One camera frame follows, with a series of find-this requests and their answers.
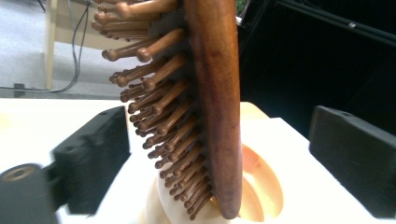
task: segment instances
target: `hairbrush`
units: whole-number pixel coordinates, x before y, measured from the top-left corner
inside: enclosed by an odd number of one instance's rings
[[[92,27],[124,48],[102,55],[142,65],[115,72],[136,134],[190,219],[211,199],[227,219],[242,194],[234,0],[96,0]]]

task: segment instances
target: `black block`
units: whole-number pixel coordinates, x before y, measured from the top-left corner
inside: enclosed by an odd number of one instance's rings
[[[396,137],[343,111],[317,106],[310,151],[374,217],[395,217]]]
[[[126,124],[123,106],[109,109],[53,149],[56,173],[62,179],[72,214],[96,213],[130,156]]]

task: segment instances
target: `white surface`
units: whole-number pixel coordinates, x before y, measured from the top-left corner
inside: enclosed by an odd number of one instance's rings
[[[118,101],[0,99],[0,173],[13,166],[51,163],[50,151],[99,112]],[[61,223],[137,223],[156,170],[130,131],[131,158],[124,164],[94,217],[68,216]],[[273,168],[284,194],[279,217],[266,223],[396,223],[373,218],[317,162],[308,141],[282,119],[242,121],[242,141]]]

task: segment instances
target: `black cable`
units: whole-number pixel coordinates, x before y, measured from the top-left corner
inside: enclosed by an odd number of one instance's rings
[[[308,0],[302,0],[301,2],[307,6],[310,6],[310,7],[321,8],[321,6],[316,6],[315,4],[312,4],[311,2],[309,2]]]
[[[66,87],[59,89],[59,90],[54,90],[54,91],[38,90],[38,89],[15,89],[15,88],[8,88],[8,87],[0,87],[0,90],[25,91],[25,92],[64,92],[64,91],[70,90],[70,88],[72,88],[77,83],[79,73],[80,73],[82,46],[84,45],[85,34],[87,33],[90,5],[91,5],[91,0],[87,0],[87,5],[85,7],[84,13],[82,14],[81,18],[79,19],[78,24],[73,32],[73,38],[72,38],[73,53],[72,54],[73,54],[73,60],[74,60],[74,65],[75,65],[75,75],[73,76],[73,79],[70,81],[70,83]],[[79,53],[78,53],[78,59],[77,59],[76,51],[75,51],[76,34],[77,34],[78,27],[80,26],[84,17],[85,17],[84,31],[83,31],[81,45],[79,47]]]
[[[327,23],[336,25],[338,27],[347,29],[351,32],[363,35],[373,40],[382,42],[384,44],[390,45],[396,48],[396,35],[375,29],[373,27],[354,22],[339,16],[336,16],[330,12],[323,9],[316,9],[313,7],[305,6],[304,4],[296,3],[290,0],[277,0],[279,5],[287,7],[294,11],[301,12],[305,15],[311,16],[313,18],[319,19],[321,21],[326,21]]]
[[[46,13],[46,9],[43,6],[43,3],[41,2],[41,0],[37,0],[38,4],[40,4],[41,8],[43,8],[44,13]]]

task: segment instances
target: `wooden brush handle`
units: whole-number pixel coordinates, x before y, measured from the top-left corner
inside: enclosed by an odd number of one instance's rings
[[[242,195],[238,46],[234,0],[184,0],[200,86],[210,169],[221,214],[238,215]]]

